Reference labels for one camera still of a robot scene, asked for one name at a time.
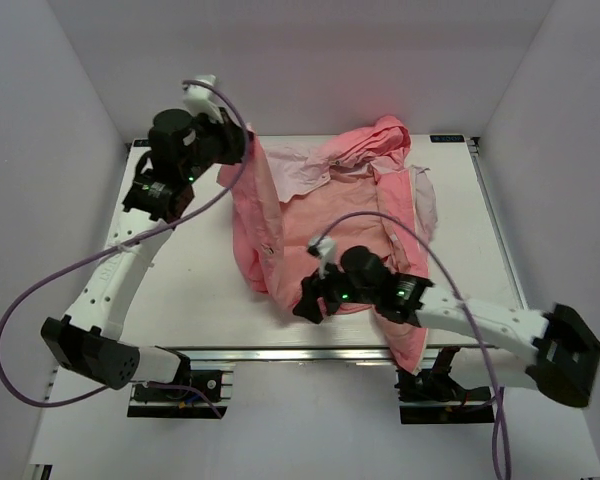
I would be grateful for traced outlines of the pink hooded jacket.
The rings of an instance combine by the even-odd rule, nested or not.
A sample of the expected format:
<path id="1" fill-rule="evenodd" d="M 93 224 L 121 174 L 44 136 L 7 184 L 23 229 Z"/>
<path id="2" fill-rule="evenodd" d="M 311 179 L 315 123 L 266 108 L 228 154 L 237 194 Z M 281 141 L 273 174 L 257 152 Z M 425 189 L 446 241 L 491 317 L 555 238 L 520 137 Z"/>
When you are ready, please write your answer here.
<path id="1" fill-rule="evenodd" d="M 319 146 L 256 141 L 246 169 L 220 168 L 237 267 L 281 323 L 298 320 L 301 282 L 318 267 L 307 246 L 324 230 L 340 253 L 364 245 L 391 271 L 428 276 L 421 244 L 435 235 L 436 197 L 426 168 L 407 162 L 410 150 L 407 127 L 387 115 Z"/>

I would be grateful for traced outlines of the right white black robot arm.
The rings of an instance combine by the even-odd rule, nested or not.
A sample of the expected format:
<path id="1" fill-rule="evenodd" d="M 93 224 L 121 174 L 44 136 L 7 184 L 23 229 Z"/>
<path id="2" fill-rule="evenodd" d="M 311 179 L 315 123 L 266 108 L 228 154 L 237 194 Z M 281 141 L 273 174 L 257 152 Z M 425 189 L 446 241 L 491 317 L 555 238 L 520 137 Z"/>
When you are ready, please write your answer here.
<path id="1" fill-rule="evenodd" d="M 347 303 L 370 305 L 389 322 L 450 331 L 505 350 L 533 387 L 568 407 L 586 408 L 600 364 L 600 341 L 572 307 L 550 312 L 462 301 L 431 280 L 393 272 L 365 246 L 326 259 L 301 282 L 296 316 L 319 324 Z"/>

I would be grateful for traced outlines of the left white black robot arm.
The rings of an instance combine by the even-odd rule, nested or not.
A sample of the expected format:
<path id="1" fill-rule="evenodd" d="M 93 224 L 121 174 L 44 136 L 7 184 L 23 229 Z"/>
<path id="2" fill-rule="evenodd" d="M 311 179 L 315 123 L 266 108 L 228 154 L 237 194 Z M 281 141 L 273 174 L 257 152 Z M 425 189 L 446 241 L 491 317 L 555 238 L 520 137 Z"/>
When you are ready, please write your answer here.
<path id="1" fill-rule="evenodd" d="M 194 114 L 168 109 L 154 117 L 106 254 L 63 317 L 48 318 L 41 328 L 61 367 L 114 390 L 156 383 L 171 399 L 189 392 L 189 360 L 166 348 L 122 342 L 124 323 L 155 256 L 194 198 L 194 182 L 215 164 L 241 163 L 249 138 L 223 107 Z"/>

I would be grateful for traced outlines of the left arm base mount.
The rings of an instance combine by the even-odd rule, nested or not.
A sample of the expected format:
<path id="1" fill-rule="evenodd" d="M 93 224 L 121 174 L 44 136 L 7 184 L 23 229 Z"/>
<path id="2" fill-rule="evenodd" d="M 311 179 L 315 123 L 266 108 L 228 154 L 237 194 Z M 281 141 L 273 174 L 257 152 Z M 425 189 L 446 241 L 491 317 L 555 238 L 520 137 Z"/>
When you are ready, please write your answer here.
<path id="1" fill-rule="evenodd" d="M 221 420 L 232 397 L 235 364 L 208 359 L 202 351 L 181 351 L 189 369 L 170 388 L 134 384 L 128 418 Z"/>

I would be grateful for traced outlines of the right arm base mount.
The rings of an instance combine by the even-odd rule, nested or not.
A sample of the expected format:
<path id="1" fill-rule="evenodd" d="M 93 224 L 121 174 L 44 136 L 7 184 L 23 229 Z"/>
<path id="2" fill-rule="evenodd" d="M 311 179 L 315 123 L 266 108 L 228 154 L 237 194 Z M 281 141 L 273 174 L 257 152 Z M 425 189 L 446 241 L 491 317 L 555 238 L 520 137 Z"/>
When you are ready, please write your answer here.
<path id="1" fill-rule="evenodd" d="M 433 350 L 419 373 L 398 367 L 396 384 L 402 425 L 468 425 L 495 422 L 492 391 L 486 385 L 465 389 L 450 376 L 463 348 Z"/>

